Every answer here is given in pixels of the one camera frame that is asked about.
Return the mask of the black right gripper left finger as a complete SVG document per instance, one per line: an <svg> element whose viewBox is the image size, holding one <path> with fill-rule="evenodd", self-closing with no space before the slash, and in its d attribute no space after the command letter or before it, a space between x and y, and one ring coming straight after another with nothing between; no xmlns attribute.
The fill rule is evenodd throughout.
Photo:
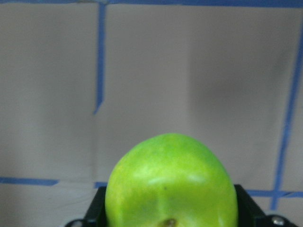
<svg viewBox="0 0 303 227"><path fill-rule="evenodd" d="M68 222L65 227L106 227L105 194L106 187L99 187L84 217Z"/></svg>

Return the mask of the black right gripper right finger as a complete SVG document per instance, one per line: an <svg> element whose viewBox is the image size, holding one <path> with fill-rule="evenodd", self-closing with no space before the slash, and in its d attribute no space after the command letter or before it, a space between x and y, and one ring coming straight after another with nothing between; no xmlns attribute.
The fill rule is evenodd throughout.
<svg viewBox="0 0 303 227"><path fill-rule="evenodd" d="M287 218L272 214L267 215L239 184L234 185L238 202L239 227L295 227Z"/></svg>

